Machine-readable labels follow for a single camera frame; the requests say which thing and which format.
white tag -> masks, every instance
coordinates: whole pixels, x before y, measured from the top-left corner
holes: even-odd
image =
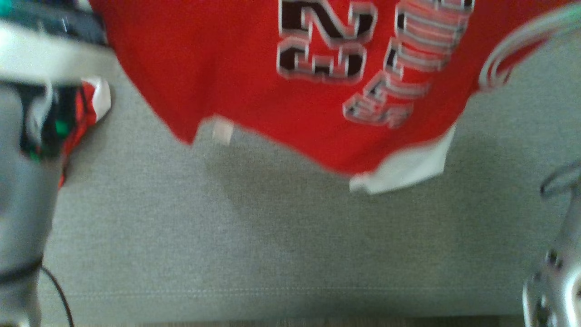
[[[212,138],[216,142],[222,145],[230,145],[233,133],[234,123],[224,118],[214,118],[214,131],[212,132]]]

wire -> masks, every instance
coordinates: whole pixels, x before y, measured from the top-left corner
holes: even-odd
[[[558,168],[554,173],[552,173],[541,185],[541,196],[544,198],[552,197],[556,194],[565,193],[570,191],[573,187],[581,182],[581,175],[576,179],[567,182],[566,184],[557,184],[555,181],[566,174],[576,172],[581,170],[581,160],[571,162],[570,164]]]
[[[41,270],[44,274],[51,279],[52,284],[55,285],[56,290],[59,292],[60,299],[63,301],[64,310],[67,312],[67,319],[69,320],[69,327],[74,327],[73,322],[73,314],[71,314],[71,308],[69,307],[69,303],[67,302],[67,298],[64,296],[64,292],[62,287],[59,284],[59,281],[56,280],[56,277],[48,270],[47,267],[42,266]]]

printed number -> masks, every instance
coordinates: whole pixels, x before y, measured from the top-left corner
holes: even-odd
[[[327,0],[279,0],[277,71],[288,79],[313,81],[361,80],[367,51],[377,22],[377,9],[371,3],[352,2],[348,25],[337,17]],[[311,54],[309,45],[314,26],[329,49],[337,56]]]

green object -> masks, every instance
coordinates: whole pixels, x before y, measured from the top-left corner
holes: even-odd
[[[30,151],[30,159],[32,159],[33,161],[36,161],[36,162],[40,161],[40,157],[34,151]]]
[[[55,127],[56,127],[56,134],[58,134],[61,137],[67,137],[69,136],[69,125],[66,122],[63,122],[62,120],[57,120],[55,123]]]
[[[0,0],[0,16],[7,16],[12,11],[11,0]]]

black cable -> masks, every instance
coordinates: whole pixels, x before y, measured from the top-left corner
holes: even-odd
[[[60,299],[63,301],[64,310],[67,312],[69,327],[74,327],[73,314],[71,314],[71,308],[69,307],[67,298],[64,296],[63,289],[60,286],[58,280],[56,280],[56,277],[45,266],[42,266],[40,269],[42,270],[43,273],[45,273],[48,276],[48,278],[51,279],[52,284],[55,285],[56,290],[59,292]]]

